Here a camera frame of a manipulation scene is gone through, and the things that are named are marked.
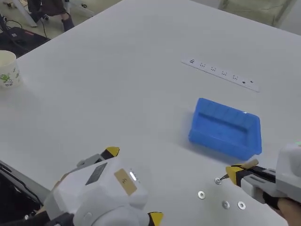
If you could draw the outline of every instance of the led light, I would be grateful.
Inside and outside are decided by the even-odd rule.
[[[133,172],[130,172],[131,177],[133,178],[134,181],[137,180],[137,178],[135,177],[135,175],[133,174]]]

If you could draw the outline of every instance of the washer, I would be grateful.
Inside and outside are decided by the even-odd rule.
[[[204,198],[206,197],[205,192],[199,191],[199,192],[198,192],[198,197],[199,197],[200,199],[204,199]]]
[[[221,179],[219,178],[215,178],[214,179],[214,182],[217,184],[217,185],[220,185],[222,183]]]
[[[241,210],[244,210],[244,209],[246,208],[245,203],[242,202],[242,201],[239,201],[239,202],[237,203],[237,206],[238,206],[238,208],[240,208]]]
[[[230,203],[228,201],[222,201],[222,207],[225,210],[228,210],[230,208]]]

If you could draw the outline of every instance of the blue plastic tray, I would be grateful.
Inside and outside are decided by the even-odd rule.
[[[258,116],[200,98],[189,141],[248,160],[261,153]]]

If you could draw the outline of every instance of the white paper cup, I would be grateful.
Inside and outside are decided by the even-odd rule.
[[[12,88],[22,83],[14,53],[0,50],[0,88]]]

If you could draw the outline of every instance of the power outlet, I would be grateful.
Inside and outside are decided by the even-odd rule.
[[[208,63],[204,63],[204,61],[196,60],[195,58],[190,58],[186,60],[182,60],[182,63],[195,67],[199,70],[207,72],[209,74],[215,75],[222,79],[231,81],[237,85],[243,86],[245,88],[251,89],[253,91],[259,92],[259,86],[257,86],[254,80],[246,79],[236,74],[231,73],[228,70],[221,70],[214,65],[210,65]]]

